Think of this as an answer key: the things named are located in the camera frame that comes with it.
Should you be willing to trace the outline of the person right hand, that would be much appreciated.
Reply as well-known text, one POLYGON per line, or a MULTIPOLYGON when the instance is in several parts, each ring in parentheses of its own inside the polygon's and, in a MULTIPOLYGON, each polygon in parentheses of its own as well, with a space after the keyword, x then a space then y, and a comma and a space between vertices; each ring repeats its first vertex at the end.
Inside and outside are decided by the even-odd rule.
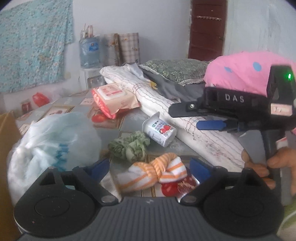
MULTIPOLYGON (((261 177, 267 186, 270 189, 274 189, 276 187, 276 183, 271 178, 268 178, 269 170, 266 166, 261 164, 255 164, 251 160, 248 153, 243 150, 241 153, 241 158, 245 162, 245 168, 252 168, 259 177, 261 177)), ((277 169, 277 168, 284 168, 288 167, 291 170, 291 185, 290 185, 290 192, 291 195, 295 195, 295 158, 296 153, 294 149, 284 147, 278 150, 278 152, 271 157, 267 161, 267 166, 271 169, 277 169)))

